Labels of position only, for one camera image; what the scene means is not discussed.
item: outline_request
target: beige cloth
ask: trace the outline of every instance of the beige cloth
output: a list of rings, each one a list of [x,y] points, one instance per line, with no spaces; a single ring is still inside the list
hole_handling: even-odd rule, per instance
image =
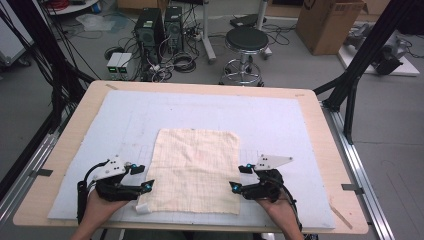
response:
[[[234,133],[162,129],[146,180],[153,191],[139,198],[150,211],[240,212],[240,196],[229,181],[240,182],[239,138]]]

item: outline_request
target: floor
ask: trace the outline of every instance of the floor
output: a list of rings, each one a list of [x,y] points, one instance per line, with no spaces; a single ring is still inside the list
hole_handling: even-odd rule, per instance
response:
[[[69,18],[61,19],[73,35],[70,41],[101,79],[110,79],[104,52],[123,44],[131,36],[134,23],[112,14],[116,21],[109,32],[84,32],[81,25]],[[210,20],[210,38],[217,55],[214,64],[208,60],[201,43],[200,56],[192,73],[173,73],[170,83],[217,84],[222,66],[235,55],[224,46],[222,34],[231,29],[232,16]],[[271,24],[291,27],[296,21],[269,18]],[[264,60],[254,57],[262,71],[265,87],[314,89],[341,75],[342,64],[335,55],[312,56],[294,31],[282,33],[270,46],[272,56]],[[424,39],[404,36],[412,44],[411,51],[424,55]],[[424,72],[424,59],[406,58]],[[79,57],[82,71],[94,77]],[[417,77],[377,76],[365,74],[358,86],[353,122],[353,141],[381,207],[397,239],[424,239],[424,75]],[[26,144],[51,111],[51,88],[35,64],[14,65],[0,73],[0,178],[11,168]],[[329,92],[318,96],[324,100]],[[72,228],[24,228],[13,225],[12,217],[0,225],[2,239],[63,239]],[[119,231],[109,232],[107,239],[118,239]],[[320,235],[320,239],[378,239],[372,226],[366,235]]]

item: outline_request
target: wooden table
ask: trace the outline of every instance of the wooden table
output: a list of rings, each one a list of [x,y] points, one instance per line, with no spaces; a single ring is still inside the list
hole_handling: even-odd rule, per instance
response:
[[[95,118],[104,97],[109,91],[131,90],[145,92],[192,93],[213,95],[244,95],[297,99],[306,124],[315,158],[327,191],[328,201],[333,211],[336,228],[315,233],[364,234],[368,224],[353,191],[344,191],[341,184],[350,184],[336,143],[332,137],[319,102],[311,90],[254,88],[219,85],[193,85],[170,83],[134,83],[96,81],[92,83],[81,103],[70,119],[44,169],[51,169],[50,177],[38,176],[29,190],[17,213],[14,223],[20,226],[76,226],[76,220],[51,220],[47,218],[50,208],[59,192],[66,170],[77,153],[79,146]],[[234,226],[193,226],[184,224],[146,224],[127,222],[108,222],[105,227],[144,228],[206,231],[248,231],[280,232],[271,227],[234,227]]]

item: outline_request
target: hand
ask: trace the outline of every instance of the hand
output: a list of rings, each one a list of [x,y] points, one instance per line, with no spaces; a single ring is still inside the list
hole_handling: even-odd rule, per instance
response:
[[[72,235],[71,240],[90,239],[97,228],[127,203],[128,201],[109,202],[100,198],[96,190],[91,191],[88,196],[84,217]]]
[[[269,199],[257,199],[272,221],[279,227],[287,240],[303,239],[303,235],[297,225],[296,215],[289,201],[281,194],[280,199],[271,203]]]

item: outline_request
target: stool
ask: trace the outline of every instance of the stool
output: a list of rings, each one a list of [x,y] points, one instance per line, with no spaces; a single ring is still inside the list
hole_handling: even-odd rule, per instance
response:
[[[240,53],[240,59],[233,59],[224,67],[220,85],[223,79],[239,84],[249,84],[258,81],[257,86],[263,87],[261,71],[251,55],[263,52],[268,47],[267,35],[255,28],[238,27],[230,30],[225,36],[225,45],[230,50]]]

